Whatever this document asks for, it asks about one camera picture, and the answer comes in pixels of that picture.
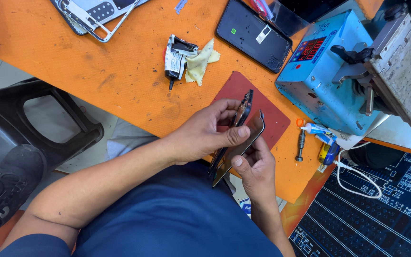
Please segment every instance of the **circuit board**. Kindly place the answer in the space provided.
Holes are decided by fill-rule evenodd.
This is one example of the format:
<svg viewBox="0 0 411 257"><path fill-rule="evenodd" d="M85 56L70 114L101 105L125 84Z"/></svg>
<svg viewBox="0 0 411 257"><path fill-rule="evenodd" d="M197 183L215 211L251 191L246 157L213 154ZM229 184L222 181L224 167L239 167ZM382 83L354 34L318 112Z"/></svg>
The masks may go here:
<svg viewBox="0 0 411 257"><path fill-rule="evenodd" d="M356 168L383 196L347 192L338 185L335 168L289 238L297 256L411 257L411 154L383 169ZM348 189L377 195L359 174L341 168L340 179Z"/></svg>

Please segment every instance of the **shoe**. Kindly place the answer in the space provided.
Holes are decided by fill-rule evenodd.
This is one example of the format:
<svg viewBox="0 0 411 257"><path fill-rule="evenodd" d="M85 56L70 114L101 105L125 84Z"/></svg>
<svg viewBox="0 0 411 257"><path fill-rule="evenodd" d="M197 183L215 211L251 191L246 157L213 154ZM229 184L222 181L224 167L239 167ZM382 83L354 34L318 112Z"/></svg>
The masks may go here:
<svg viewBox="0 0 411 257"><path fill-rule="evenodd" d="M0 227L17 212L46 171L42 152L30 144L14 147L0 163Z"/></svg>

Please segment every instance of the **lcd separator machine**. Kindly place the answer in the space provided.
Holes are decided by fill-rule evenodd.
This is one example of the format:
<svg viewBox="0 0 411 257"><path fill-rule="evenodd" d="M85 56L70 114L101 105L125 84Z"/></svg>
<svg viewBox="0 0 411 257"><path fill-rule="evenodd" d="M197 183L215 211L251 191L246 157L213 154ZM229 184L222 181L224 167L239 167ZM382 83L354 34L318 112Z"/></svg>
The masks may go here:
<svg viewBox="0 0 411 257"><path fill-rule="evenodd" d="M411 17L398 5L385 20L374 41L352 10L313 24L277 89L335 130L362 136L378 111L411 126Z"/></svg>

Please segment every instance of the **digital display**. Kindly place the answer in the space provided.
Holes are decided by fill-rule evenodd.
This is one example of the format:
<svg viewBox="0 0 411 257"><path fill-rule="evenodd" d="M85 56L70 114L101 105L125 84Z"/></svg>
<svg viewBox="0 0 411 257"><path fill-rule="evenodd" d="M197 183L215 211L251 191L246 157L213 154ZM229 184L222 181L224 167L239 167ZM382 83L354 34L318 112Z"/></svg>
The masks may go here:
<svg viewBox="0 0 411 257"><path fill-rule="evenodd" d="M313 57L317 54L325 39L326 37L303 42L300 48L296 51L295 55L299 56L296 61L312 60Z"/></svg>

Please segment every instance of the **orange ring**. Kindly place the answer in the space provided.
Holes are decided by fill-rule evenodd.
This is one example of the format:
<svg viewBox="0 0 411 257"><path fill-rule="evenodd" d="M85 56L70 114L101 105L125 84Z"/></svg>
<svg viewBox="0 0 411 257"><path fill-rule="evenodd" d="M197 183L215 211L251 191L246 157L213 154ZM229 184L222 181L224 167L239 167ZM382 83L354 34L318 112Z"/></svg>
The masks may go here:
<svg viewBox="0 0 411 257"><path fill-rule="evenodd" d="M301 119L301 118L296 119L296 126L300 127L300 126L302 126L303 123L304 123L303 119Z"/></svg>

